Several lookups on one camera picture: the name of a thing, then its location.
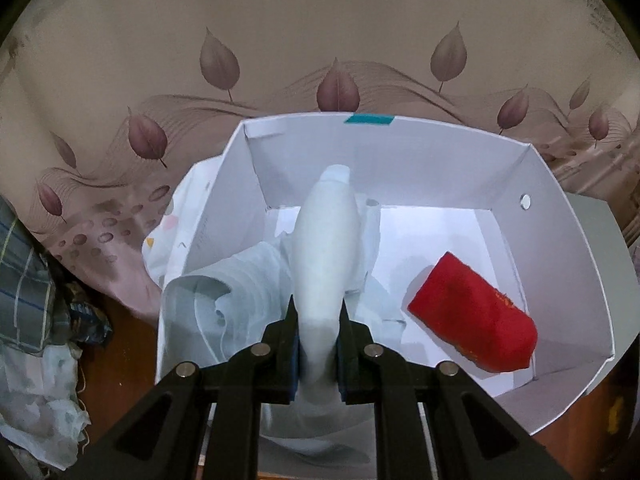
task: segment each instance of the silver rivet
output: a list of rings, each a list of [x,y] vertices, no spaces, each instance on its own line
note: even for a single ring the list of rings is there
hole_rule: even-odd
[[[438,370],[440,370],[440,373],[443,375],[453,377],[458,373],[460,367],[453,361],[443,361],[438,365]]]
[[[364,347],[364,353],[369,357],[380,357],[384,351],[385,349],[382,346],[375,343]]]
[[[196,365],[190,363],[189,361],[185,361],[180,363],[175,367],[175,373],[177,373],[180,377],[189,377],[192,376],[196,371]]]
[[[531,207],[531,197],[528,194],[524,194],[520,197],[520,207],[526,211]]]
[[[256,357],[263,357],[271,352],[271,347],[267,343],[256,343],[251,347],[251,353]]]

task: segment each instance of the red cloth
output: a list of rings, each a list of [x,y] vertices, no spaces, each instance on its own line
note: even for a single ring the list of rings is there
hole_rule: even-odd
[[[533,320],[451,253],[433,267],[409,312],[490,372],[529,367],[538,342]]]

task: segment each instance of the metal screw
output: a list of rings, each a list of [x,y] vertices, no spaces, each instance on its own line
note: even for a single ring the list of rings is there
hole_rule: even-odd
[[[453,361],[443,361],[438,365],[438,370],[440,370],[441,374],[446,375],[447,377],[453,377],[458,373],[460,367]]]
[[[182,378],[192,376],[195,371],[196,365],[189,361],[180,363],[179,365],[177,365],[177,367],[175,367],[175,373],[177,373]]]
[[[251,353],[256,357],[263,357],[271,352],[271,347],[267,343],[256,343],[251,347]]]
[[[364,353],[369,357],[380,357],[385,351],[382,346],[372,343],[364,347]]]

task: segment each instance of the round hole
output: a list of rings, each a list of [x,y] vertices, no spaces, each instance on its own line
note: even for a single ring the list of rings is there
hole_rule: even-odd
[[[524,194],[520,197],[520,207],[526,211],[531,207],[531,197],[528,194]]]

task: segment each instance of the purple leaf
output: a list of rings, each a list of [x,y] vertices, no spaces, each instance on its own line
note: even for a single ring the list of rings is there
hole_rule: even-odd
[[[51,136],[53,137],[53,143],[56,145],[56,149],[58,150],[58,153],[60,154],[60,157],[62,158],[62,160],[65,161],[66,165],[75,169],[76,154],[74,153],[74,150],[72,150],[71,146],[69,146],[66,143],[65,139],[63,139],[60,136],[57,136],[53,132],[50,132],[50,133],[51,133]]]
[[[518,126],[527,115],[529,110],[529,96],[520,90],[516,95],[507,99],[498,112],[498,126],[503,130],[508,130]]]
[[[47,213],[53,216],[62,216],[60,197],[47,184],[38,184],[38,197]]]
[[[167,146],[166,133],[153,119],[143,114],[131,115],[129,109],[129,144],[141,158],[162,161]]]
[[[466,46],[460,34],[460,24],[440,40],[431,54],[431,73],[440,82],[460,75],[466,65]]]
[[[591,78],[585,79],[577,89],[575,89],[574,95],[569,100],[569,110],[575,110],[580,108],[587,100],[589,90],[591,89]]]
[[[238,58],[207,29],[200,49],[200,71],[212,86],[231,90],[240,79]]]
[[[589,133],[596,142],[609,135],[609,118],[604,106],[599,106],[589,117]]]
[[[358,86],[338,58],[318,85],[316,101],[321,112],[355,112],[360,106]]]

